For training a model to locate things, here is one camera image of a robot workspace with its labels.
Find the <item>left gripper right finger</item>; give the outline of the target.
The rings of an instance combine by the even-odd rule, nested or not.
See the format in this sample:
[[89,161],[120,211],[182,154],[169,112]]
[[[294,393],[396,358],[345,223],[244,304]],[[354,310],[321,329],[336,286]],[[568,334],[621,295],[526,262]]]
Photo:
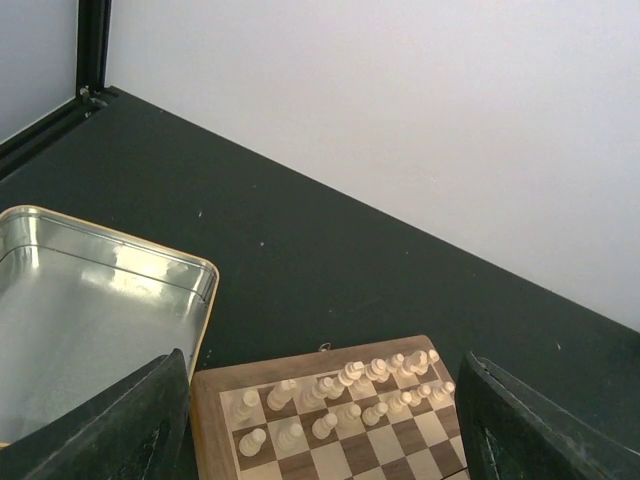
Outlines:
[[639,453],[467,352],[455,391],[472,479],[637,479]]

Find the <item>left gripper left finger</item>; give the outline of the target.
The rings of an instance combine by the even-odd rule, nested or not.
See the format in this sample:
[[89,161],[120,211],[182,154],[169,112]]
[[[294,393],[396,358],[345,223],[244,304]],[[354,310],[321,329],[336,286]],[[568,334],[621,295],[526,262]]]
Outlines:
[[161,355],[1,450],[3,479],[169,479],[190,405],[184,356]]

